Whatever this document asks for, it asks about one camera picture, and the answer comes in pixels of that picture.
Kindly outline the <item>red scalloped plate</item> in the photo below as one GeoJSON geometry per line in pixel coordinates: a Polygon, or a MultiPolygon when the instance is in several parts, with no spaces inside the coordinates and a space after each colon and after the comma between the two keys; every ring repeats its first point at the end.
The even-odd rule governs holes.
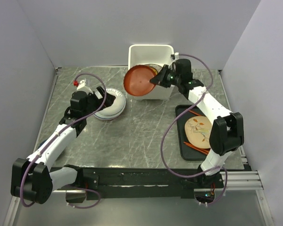
{"type": "Polygon", "coordinates": [[[156,85],[150,82],[158,72],[146,65],[136,65],[128,70],[124,76],[123,86],[125,91],[136,97],[150,93],[156,85]]]}

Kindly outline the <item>yellow patterned plate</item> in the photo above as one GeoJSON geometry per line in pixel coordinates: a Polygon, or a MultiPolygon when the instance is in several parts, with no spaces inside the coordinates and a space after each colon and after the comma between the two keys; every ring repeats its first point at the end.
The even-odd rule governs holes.
{"type": "Polygon", "coordinates": [[[156,75],[157,75],[157,74],[161,71],[161,69],[162,69],[162,67],[161,67],[160,65],[150,65],[150,68],[155,72],[156,75]]]}

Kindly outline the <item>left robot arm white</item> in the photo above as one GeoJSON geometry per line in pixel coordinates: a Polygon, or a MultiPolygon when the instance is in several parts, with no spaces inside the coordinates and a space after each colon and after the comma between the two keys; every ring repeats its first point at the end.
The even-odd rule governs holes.
{"type": "Polygon", "coordinates": [[[64,186],[81,188],[84,184],[82,168],[74,165],[65,165],[56,171],[51,171],[51,168],[65,148],[83,131],[87,118],[112,106],[115,99],[114,95],[101,86],[95,92],[74,92],[70,106],[65,110],[53,134],[26,159],[18,158],[13,163],[11,195],[19,197],[22,205],[27,206],[25,200],[43,204],[52,191],[64,186]]]}

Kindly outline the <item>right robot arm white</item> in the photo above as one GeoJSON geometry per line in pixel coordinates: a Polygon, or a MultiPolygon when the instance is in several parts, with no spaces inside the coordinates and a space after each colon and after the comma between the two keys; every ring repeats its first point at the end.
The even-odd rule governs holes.
{"type": "Polygon", "coordinates": [[[244,143],[243,116],[240,113],[232,113],[221,105],[209,94],[209,86],[193,78],[191,62],[188,59],[175,60],[172,68],[164,65],[160,72],[150,79],[150,83],[164,88],[176,86],[192,106],[198,107],[212,124],[209,136],[210,151],[199,165],[197,174],[181,175],[167,168],[175,176],[196,178],[201,187],[210,186],[218,180],[225,160],[244,143]]]}

